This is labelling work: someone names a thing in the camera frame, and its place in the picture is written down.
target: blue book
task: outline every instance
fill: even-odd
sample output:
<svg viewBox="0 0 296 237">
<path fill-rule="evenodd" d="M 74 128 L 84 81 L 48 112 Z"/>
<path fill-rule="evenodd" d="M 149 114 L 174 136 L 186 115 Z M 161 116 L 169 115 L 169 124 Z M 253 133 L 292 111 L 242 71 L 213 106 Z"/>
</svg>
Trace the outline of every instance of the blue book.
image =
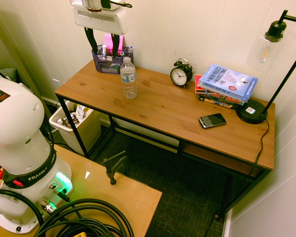
<svg viewBox="0 0 296 237">
<path fill-rule="evenodd" d="M 258 82 L 257 78 L 212 64 L 198 81 L 199 87 L 247 102 Z"/>
</svg>

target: lamp base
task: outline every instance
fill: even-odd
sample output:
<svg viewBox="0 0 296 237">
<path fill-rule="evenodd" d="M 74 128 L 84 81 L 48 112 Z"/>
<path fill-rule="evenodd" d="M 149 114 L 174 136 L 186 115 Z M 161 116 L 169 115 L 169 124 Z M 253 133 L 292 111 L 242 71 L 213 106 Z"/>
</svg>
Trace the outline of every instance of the lamp base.
<svg viewBox="0 0 296 237">
<path fill-rule="evenodd" d="M 249 100 L 245 105 L 238 106 L 236 113 L 238 117 L 247 123 L 259 124 L 262 123 L 266 117 L 267 112 L 263 115 L 262 112 L 265 106 L 256 100 Z"/>
</svg>

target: book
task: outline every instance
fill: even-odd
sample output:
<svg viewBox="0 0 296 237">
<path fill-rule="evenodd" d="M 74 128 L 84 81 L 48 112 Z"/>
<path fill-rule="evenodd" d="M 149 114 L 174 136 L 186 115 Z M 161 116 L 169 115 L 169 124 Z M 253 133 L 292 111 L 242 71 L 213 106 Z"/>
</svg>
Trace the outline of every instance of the book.
<svg viewBox="0 0 296 237">
<path fill-rule="evenodd" d="M 207 98 L 209 98 L 209 99 L 212 99 L 212 100 L 219 99 L 222 102 L 226 102 L 226 103 L 232 103 L 232 104 L 236 103 L 236 104 L 239 104 L 239 105 L 244 105 L 245 104 L 245 101 L 236 100 L 236 99 L 231 98 L 229 96 L 225 96 L 225 95 L 213 92 L 211 90 L 199 87 L 198 86 L 198 81 L 200 80 L 201 77 L 202 77 L 202 75 L 198 75 L 198 74 L 195 75 L 195 93 L 196 94 L 201 94 L 201 95 L 204 94 L 204 95 L 207 95 Z"/>
<path fill-rule="evenodd" d="M 198 86 L 247 102 L 257 82 L 255 77 L 213 63 L 199 79 Z"/>
<path fill-rule="evenodd" d="M 225 104 L 231 104 L 231 105 L 244 105 L 245 104 L 245 102 L 243 102 L 243 101 L 236 100 L 236 99 L 230 98 L 228 96 L 220 95 L 220 94 L 218 94 L 218 95 L 219 95 L 219 97 L 214 96 L 214 95 L 199 94 L 200 97 L 220 101 Z"/>
<path fill-rule="evenodd" d="M 237 104 L 233 104 L 233 105 L 225 104 L 225 103 L 222 103 L 222 102 L 219 102 L 219 101 L 216 101 L 216 100 L 206 98 L 206 97 L 201 96 L 201 95 L 199 95 L 198 99 L 201 100 L 201 101 L 205 101 L 207 103 L 211 103 L 211 104 L 214 104 L 214 105 L 219 105 L 219 106 L 229 108 L 229 109 L 233 109 L 233 110 L 235 110 L 237 108 L 237 106 L 238 106 Z"/>
<path fill-rule="evenodd" d="M 200 80 L 201 77 L 202 77 L 202 75 L 199 75 L 199 74 L 195 75 L 195 93 L 196 94 L 210 94 L 210 95 L 219 96 L 219 94 L 217 94 L 211 90 L 206 90 L 203 87 L 198 86 L 198 81 Z"/>
</svg>

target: plastic bottle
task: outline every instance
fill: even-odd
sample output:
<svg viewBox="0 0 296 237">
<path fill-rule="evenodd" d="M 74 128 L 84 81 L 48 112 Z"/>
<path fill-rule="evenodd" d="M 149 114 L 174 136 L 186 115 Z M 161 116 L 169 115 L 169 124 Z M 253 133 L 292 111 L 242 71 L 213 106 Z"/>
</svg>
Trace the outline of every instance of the plastic bottle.
<svg viewBox="0 0 296 237">
<path fill-rule="evenodd" d="M 123 58 L 123 64 L 120 67 L 120 76 L 122 77 L 125 98 L 129 100 L 135 99 L 138 91 L 136 86 L 136 68 L 131 63 L 130 57 Z"/>
</svg>

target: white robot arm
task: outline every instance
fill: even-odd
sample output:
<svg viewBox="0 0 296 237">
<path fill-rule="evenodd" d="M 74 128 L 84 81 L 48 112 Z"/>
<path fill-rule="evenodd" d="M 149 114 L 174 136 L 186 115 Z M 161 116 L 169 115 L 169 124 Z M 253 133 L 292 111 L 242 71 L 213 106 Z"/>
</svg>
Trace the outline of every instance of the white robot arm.
<svg viewBox="0 0 296 237">
<path fill-rule="evenodd" d="M 33 203 L 44 198 L 57 205 L 61 198 L 50 185 L 66 189 L 69 194 L 73 189 L 71 168 L 56 156 L 40 132 L 43 118 L 44 108 L 36 96 L 0 77 L 0 188 L 22 194 Z M 25 234 L 37 223 L 27 205 L 0 195 L 0 226 Z"/>
<path fill-rule="evenodd" d="M 77 0 L 73 2 L 74 21 L 78 26 L 123 35 L 128 31 L 127 14 L 124 0 L 115 0 L 117 4 L 100 0 Z"/>
<path fill-rule="evenodd" d="M 113 57 L 117 56 L 119 35 L 128 30 L 127 15 L 124 7 L 132 5 L 124 0 L 75 0 L 74 21 L 83 26 L 92 50 L 97 54 L 98 46 L 93 36 L 93 29 L 109 32 L 112 35 Z"/>
</svg>

